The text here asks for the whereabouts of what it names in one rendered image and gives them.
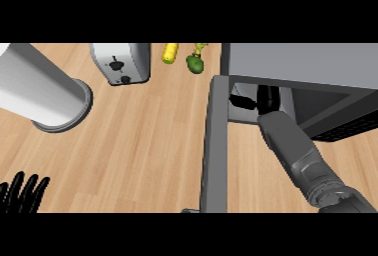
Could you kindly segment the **white cylinder with grey base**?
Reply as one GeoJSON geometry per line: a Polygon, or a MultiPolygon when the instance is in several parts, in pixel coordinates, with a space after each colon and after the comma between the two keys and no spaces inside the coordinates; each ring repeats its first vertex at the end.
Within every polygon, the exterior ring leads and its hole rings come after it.
{"type": "Polygon", "coordinates": [[[0,43],[0,108],[47,133],[72,129],[92,105],[88,85],[70,78],[29,43],[0,43]]]}

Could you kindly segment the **grey microwave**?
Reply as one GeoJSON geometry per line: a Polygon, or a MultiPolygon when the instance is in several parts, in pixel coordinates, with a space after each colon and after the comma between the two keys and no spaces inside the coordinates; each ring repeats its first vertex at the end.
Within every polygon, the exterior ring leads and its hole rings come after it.
{"type": "Polygon", "coordinates": [[[313,140],[378,129],[378,43],[224,43],[219,74],[249,99],[279,88],[279,110],[313,140]]]}

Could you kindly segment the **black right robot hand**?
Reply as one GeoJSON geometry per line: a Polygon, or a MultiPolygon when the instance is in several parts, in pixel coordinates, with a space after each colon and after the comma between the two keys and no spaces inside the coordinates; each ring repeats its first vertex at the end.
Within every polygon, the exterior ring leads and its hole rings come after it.
{"type": "Polygon", "coordinates": [[[228,96],[230,103],[234,107],[246,110],[258,110],[258,114],[264,115],[280,108],[280,93],[276,86],[259,85],[256,87],[256,100],[239,95],[228,96]]]}

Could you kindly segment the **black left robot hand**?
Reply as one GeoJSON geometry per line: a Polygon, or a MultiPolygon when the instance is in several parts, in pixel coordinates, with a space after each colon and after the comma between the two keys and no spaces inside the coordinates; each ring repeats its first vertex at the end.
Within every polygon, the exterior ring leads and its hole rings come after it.
{"type": "Polygon", "coordinates": [[[0,214],[35,214],[38,211],[50,178],[38,179],[36,174],[28,180],[23,178],[25,173],[19,171],[11,183],[0,183],[0,214]]]}

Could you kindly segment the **green vegetable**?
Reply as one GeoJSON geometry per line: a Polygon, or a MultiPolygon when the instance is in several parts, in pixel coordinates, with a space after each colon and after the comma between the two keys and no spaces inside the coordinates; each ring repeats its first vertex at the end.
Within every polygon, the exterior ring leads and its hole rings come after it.
{"type": "Polygon", "coordinates": [[[200,52],[206,43],[196,43],[194,50],[191,54],[186,57],[187,69],[193,74],[200,74],[203,72],[203,60],[200,58],[200,52]]]}

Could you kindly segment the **silver toaster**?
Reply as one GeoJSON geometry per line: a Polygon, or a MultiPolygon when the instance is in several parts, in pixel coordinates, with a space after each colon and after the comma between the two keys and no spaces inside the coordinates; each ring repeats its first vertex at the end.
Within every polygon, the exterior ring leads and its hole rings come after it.
{"type": "Polygon", "coordinates": [[[149,80],[149,43],[91,43],[90,54],[110,86],[138,84],[149,80]]]}

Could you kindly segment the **yellow vegetable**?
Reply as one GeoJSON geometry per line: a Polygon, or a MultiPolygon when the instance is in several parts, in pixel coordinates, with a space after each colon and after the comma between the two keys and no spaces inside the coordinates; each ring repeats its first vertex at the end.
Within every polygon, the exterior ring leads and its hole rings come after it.
{"type": "Polygon", "coordinates": [[[165,64],[172,64],[177,56],[178,44],[166,43],[162,51],[162,62],[165,64]]]}

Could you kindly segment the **dark grey microwave door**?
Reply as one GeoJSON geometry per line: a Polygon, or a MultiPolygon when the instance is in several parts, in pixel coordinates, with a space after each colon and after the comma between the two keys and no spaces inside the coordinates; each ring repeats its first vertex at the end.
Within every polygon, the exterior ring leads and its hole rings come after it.
{"type": "Polygon", "coordinates": [[[214,76],[209,83],[199,208],[183,213],[227,212],[227,121],[228,78],[214,76]]]}

